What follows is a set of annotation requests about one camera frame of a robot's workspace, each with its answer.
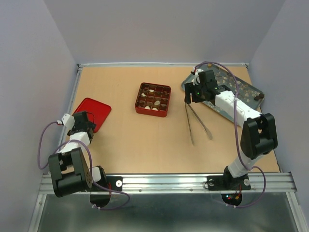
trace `red box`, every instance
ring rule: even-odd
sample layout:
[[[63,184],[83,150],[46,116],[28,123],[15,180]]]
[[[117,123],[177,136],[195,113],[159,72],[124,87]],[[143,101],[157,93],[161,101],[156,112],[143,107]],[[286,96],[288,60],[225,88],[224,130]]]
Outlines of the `red box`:
[[[166,117],[168,115],[171,88],[169,86],[141,83],[135,101],[138,114]]]

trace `red tray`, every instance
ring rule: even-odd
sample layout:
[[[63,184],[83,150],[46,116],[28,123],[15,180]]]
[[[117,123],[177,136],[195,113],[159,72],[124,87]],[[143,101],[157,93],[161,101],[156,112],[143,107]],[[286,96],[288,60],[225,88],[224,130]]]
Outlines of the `red tray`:
[[[91,98],[85,98],[74,111],[74,113],[86,111],[89,121],[96,124],[93,133],[98,132],[103,122],[110,114],[112,108],[109,105],[103,104]]]
[[[169,109],[171,88],[169,86],[141,83],[135,101],[138,114],[166,117]]]

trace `white connector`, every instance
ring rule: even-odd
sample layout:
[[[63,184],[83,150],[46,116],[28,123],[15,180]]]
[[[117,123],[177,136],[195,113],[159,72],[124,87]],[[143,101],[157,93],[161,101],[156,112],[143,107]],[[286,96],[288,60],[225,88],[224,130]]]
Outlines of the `white connector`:
[[[193,82],[193,85],[198,85],[200,83],[198,73],[203,72],[203,71],[204,70],[202,70],[202,69],[197,69],[195,71],[194,77],[193,77],[193,79],[191,81],[191,82]]]
[[[83,142],[86,146],[88,146],[90,144],[90,140],[89,140],[89,136],[88,136],[88,133],[87,132],[78,132],[78,133],[75,133],[73,135],[70,136],[70,140],[78,140],[78,141],[81,141]],[[85,154],[85,148],[83,146],[81,146],[79,143],[76,143],[76,142],[70,142],[70,143],[67,143],[64,148],[62,148],[59,152],[60,153],[66,153],[66,152],[69,152],[69,151],[72,151],[73,149],[75,148],[78,148],[78,147],[81,147],[82,148],[82,151],[83,153]]]
[[[74,123],[75,123],[74,117],[69,114],[64,114],[61,121],[62,121],[62,124],[69,130],[73,128]]]
[[[92,168],[92,179],[94,182],[98,182],[101,180],[101,173],[99,167]]]

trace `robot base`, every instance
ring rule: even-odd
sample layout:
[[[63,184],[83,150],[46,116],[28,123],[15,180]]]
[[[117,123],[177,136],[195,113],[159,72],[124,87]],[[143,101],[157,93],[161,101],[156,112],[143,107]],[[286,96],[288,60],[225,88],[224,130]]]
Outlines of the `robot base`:
[[[251,190],[248,175],[233,178],[228,168],[224,169],[223,175],[209,175],[207,177],[207,189],[209,191],[224,191],[224,190],[239,190],[241,186],[242,190]]]

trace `gray floor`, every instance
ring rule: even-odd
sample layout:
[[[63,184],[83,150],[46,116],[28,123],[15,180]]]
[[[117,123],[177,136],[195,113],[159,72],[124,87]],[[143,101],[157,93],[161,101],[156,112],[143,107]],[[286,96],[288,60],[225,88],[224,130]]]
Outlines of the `gray floor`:
[[[243,204],[259,194],[244,194]],[[123,209],[98,211],[89,195],[48,195],[40,232],[296,232],[285,193],[266,193],[249,208],[216,202],[219,194],[134,195]],[[125,199],[113,196],[112,205]]]

